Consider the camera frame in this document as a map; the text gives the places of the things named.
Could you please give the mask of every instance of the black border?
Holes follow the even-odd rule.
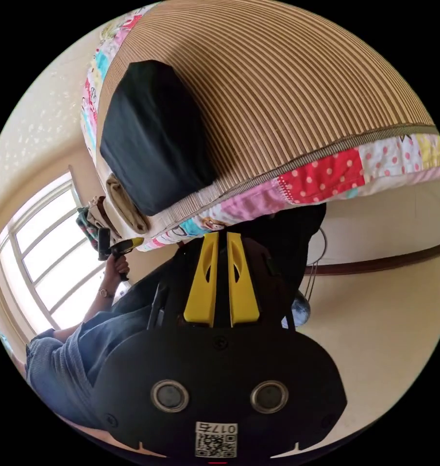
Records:
[[[0,132],[17,101],[63,50],[105,21],[142,3],[31,3],[0,9]],[[299,6],[345,27],[380,52],[417,92],[440,131],[440,2]],[[425,319],[429,319],[429,309]],[[127,464],[58,420],[27,389],[0,342],[0,454],[3,460]],[[296,459],[277,461],[297,464]],[[420,377],[378,422],[317,465],[381,461],[440,462],[440,341]]]

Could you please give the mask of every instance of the ceiling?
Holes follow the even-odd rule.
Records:
[[[34,167],[84,142],[80,102],[102,27],[60,54],[23,95],[0,134],[0,203]]]

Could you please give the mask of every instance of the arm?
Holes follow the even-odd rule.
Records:
[[[116,261],[113,256],[110,256],[105,265],[105,275],[102,283],[99,287],[97,295],[95,296],[94,302],[86,312],[83,321],[67,329],[55,330],[53,332],[53,337],[64,343],[83,322],[87,322],[99,312],[109,311],[112,308],[115,293],[117,292],[119,284],[121,283],[121,278],[119,275],[120,273],[128,272],[129,267],[125,256],[119,257]],[[101,290],[106,290],[107,296],[102,296],[100,293]]]

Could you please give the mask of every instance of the hand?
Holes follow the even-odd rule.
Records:
[[[126,262],[126,257],[121,256],[115,260],[114,255],[111,255],[105,264],[105,275],[103,278],[103,283],[108,291],[116,291],[118,285],[121,283],[121,277],[119,275],[128,272],[129,266]]]

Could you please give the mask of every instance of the wristwatch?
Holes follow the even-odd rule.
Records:
[[[105,288],[102,288],[101,290],[99,290],[99,294],[100,296],[102,296],[102,298],[114,298],[115,295],[111,295]]]

